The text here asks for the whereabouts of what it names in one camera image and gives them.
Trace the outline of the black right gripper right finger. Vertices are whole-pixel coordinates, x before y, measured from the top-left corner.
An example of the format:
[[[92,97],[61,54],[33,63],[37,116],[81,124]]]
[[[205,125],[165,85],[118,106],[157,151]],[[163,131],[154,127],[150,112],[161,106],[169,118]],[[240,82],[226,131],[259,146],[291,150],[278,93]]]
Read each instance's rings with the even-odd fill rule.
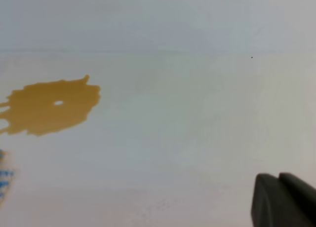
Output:
[[[305,212],[316,211],[316,189],[290,173],[280,173],[279,180],[289,190],[291,196]]]

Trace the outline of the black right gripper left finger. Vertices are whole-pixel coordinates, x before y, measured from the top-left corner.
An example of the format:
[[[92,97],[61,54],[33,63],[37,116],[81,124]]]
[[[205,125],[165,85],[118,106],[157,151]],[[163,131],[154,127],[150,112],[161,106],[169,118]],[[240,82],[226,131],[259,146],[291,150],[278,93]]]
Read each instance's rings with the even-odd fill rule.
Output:
[[[286,186],[270,174],[258,174],[251,205],[254,227],[315,227],[316,212],[305,212]]]

